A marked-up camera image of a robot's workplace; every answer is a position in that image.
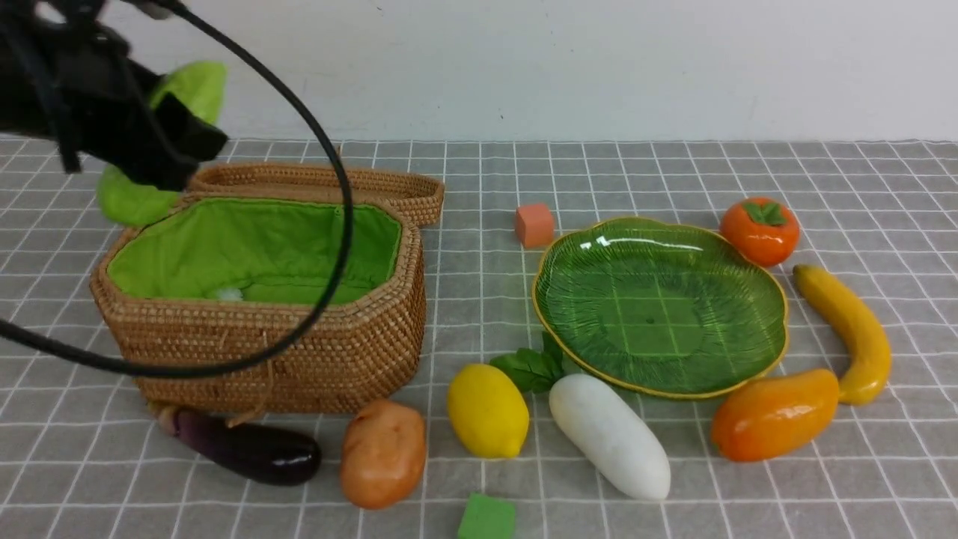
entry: potato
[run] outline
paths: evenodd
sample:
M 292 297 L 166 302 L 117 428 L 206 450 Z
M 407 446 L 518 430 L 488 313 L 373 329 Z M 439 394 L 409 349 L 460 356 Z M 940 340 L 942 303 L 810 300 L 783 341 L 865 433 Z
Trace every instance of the potato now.
M 425 420 L 411 408 L 378 399 L 346 428 L 339 483 L 350 503 L 383 509 L 409 496 L 425 468 Z

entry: green fabric lining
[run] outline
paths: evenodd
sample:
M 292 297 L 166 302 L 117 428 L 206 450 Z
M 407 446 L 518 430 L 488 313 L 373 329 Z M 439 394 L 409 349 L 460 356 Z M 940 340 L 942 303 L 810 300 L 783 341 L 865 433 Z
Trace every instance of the green fabric lining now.
M 169 73 L 149 96 L 149 107 L 157 108 L 172 94 L 200 120 L 215 125 L 223 107 L 226 65 L 197 61 Z M 115 223 L 146 226 L 163 219 L 176 204 L 179 193 L 140 185 L 113 165 L 103 169 L 97 184 L 97 200 L 103 214 Z
M 392 277 L 401 224 L 381 209 L 354 209 L 354 242 L 333 304 L 356 301 Z M 338 204 L 275 199 L 205 199 L 144 229 L 107 268 L 140 298 L 312 304 L 326 288 L 343 229 Z

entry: wicker basket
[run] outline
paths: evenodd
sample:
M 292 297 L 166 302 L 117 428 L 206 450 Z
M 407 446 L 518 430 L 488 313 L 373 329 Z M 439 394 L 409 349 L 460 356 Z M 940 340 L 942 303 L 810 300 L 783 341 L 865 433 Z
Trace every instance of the wicker basket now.
M 415 226 L 439 220 L 445 186 L 428 176 L 388 173 L 372 169 L 350 169 L 354 203 L 388 201 Z M 271 193 L 289 191 L 321 192 L 340 197 L 339 180 L 331 167 L 299 164 L 243 163 L 212 167 L 196 175 L 189 190 L 204 193 Z
M 409 174 L 349 171 L 354 201 L 401 225 L 392 277 L 350 303 L 330 306 L 283 354 L 230 375 L 199 380 L 137 379 L 149 401 L 240 414 L 353 413 L 407 384 L 419 366 L 425 331 L 422 237 L 439 218 L 443 184 Z M 341 203 L 329 168 L 257 163 L 202 171 L 171 211 L 205 199 L 282 199 Z M 297 325 L 309 305 L 133 297 L 107 273 L 145 228 L 126 230 L 91 277 L 94 300 L 125 359 L 177 366 L 224 363 L 263 349 Z

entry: black cable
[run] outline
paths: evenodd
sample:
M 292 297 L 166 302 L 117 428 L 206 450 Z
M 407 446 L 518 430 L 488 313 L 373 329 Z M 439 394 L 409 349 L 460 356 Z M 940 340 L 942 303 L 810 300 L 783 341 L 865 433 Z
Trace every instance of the black cable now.
M 346 176 L 346 169 L 343 167 L 343 162 L 340 160 L 338 153 L 336 153 L 335 146 L 323 131 L 323 128 L 320 127 L 319 122 L 316 121 L 316 118 L 314 118 L 306 106 L 303 105 L 303 102 L 296 97 L 296 94 L 290 91 L 282 81 L 273 75 L 273 73 L 270 72 L 269 69 L 262 65 L 262 63 L 260 63 L 257 59 L 253 58 L 253 56 L 250 55 L 245 49 L 240 47 L 235 41 L 221 33 L 216 28 L 213 28 L 207 24 L 206 21 L 193 14 L 193 12 L 191 12 L 181 2 L 177 0 L 157 0 L 154 3 L 170 10 L 183 20 L 189 22 L 200 32 L 208 35 L 216 42 L 229 49 L 233 54 L 253 68 L 254 71 L 256 71 L 261 77 L 269 82 L 269 84 L 272 85 L 273 88 L 275 88 L 278 92 L 280 92 L 280 94 L 283 95 L 289 104 L 296 109 L 300 116 L 303 117 L 303 120 L 306 121 L 307 125 L 309 125 L 309 129 L 312 130 L 313 134 L 319 140 L 319 144 L 323 147 L 323 150 L 329 157 L 332 168 L 336 173 L 336 178 L 339 180 L 339 188 L 343 194 L 343 208 L 345 217 L 345 222 L 343 224 L 343 235 L 339 245 L 339 253 L 336 255 L 336 262 L 332 268 L 330 282 L 326 285 L 326 289 L 323 290 L 323 294 L 320 296 L 319 301 L 316 303 L 315 307 L 313 307 L 309 315 L 307 315 L 303 321 L 301 321 L 300 324 L 290 331 L 286 336 L 261 352 L 229 363 L 220 363 L 216 365 L 200 367 L 173 367 L 131 363 L 122 358 L 110 358 L 95 352 L 83 350 L 82 348 L 77 348 L 76 346 L 59 342 L 57 340 L 52 340 L 48 337 L 44 337 L 16 326 L 6 320 L 0 320 L 0 337 L 12 340 L 13 342 L 22 344 L 24 346 L 29 346 L 34 350 L 50 354 L 51 356 L 56 356 L 68 362 L 78 363 L 84 366 L 89 366 L 117 374 L 125 374 L 128 376 L 142 378 L 210 378 L 249 368 L 283 353 L 290 345 L 305 335 L 312 325 L 316 323 L 316 320 L 319 319 L 320 315 L 322 315 L 326 308 L 329 307 L 330 303 L 332 302 L 332 295 L 336 292 L 336 288 L 339 286 L 339 283 L 343 277 L 343 273 L 346 270 L 350 246 L 353 243 L 353 192 L 352 189 L 350 189 L 350 182 Z

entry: white radish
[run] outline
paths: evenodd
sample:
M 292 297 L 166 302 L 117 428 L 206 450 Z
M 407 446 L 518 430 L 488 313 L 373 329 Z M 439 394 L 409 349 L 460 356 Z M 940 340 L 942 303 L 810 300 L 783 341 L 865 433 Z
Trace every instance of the white radish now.
M 638 500 L 662 501 L 672 488 L 665 449 L 605 382 L 570 374 L 549 391 L 559 429 L 613 486 Z

